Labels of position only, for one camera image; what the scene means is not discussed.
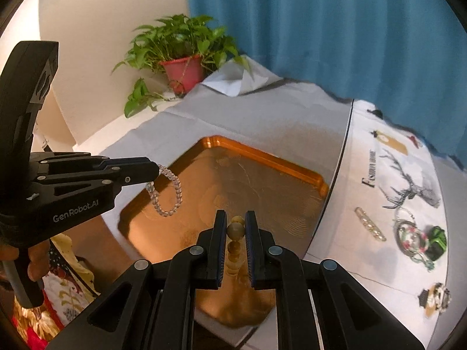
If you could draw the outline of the person left hand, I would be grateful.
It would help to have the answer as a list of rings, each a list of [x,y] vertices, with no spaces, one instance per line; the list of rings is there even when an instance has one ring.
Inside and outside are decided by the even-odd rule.
[[[38,281],[49,271],[49,249],[50,242],[43,241],[28,249],[28,276],[31,281]],[[1,242],[0,258],[1,261],[12,262],[19,257],[20,251],[13,246]]]

